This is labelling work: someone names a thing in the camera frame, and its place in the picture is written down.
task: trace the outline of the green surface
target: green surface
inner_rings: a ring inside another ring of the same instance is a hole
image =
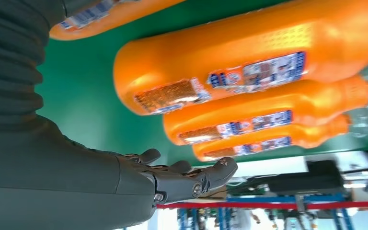
[[[113,87],[115,55],[122,45],[133,39],[280,2],[282,0],[187,0],[95,37],[72,42],[51,40],[46,49],[46,63],[39,68],[45,76],[44,83],[37,87],[45,99],[45,106],[39,113],[54,120],[69,138],[90,148],[122,154],[157,148],[162,153],[158,163],[188,160],[193,165],[203,165],[205,163],[195,159],[189,146],[175,146],[166,138],[161,116],[137,116],[121,104]],[[356,139],[348,135],[331,139],[309,151],[290,147],[239,157],[237,161],[364,148],[368,148],[368,137]]]

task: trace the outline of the red barrier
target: red barrier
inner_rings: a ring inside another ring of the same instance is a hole
[[[237,207],[237,208],[267,208],[267,209],[297,209],[296,204],[273,204],[273,203],[176,203],[169,205],[158,205],[157,208],[218,208],[218,207]],[[308,204],[307,209],[336,209],[349,207],[368,207],[368,202],[336,202],[323,204]]]

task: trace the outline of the orange bottle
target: orange bottle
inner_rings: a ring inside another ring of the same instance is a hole
[[[182,1],[184,0],[103,0],[54,26],[50,37],[65,41],[91,37]]]
[[[302,80],[174,111],[163,125],[174,144],[185,145],[292,123],[322,125],[367,105],[368,81],[361,75],[333,83]]]
[[[339,115],[321,126],[291,124],[264,129],[258,133],[198,143],[193,145],[193,151],[200,161],[211,161],[221,157],[255,154],[292,145],[309,149],[321,145],[330,138],[347,134],[349,125],[349,117]]]
[[[167,113],[298,80],[338,81],[368,65],[368,0],[294,0],[126,44],[121,101]]]

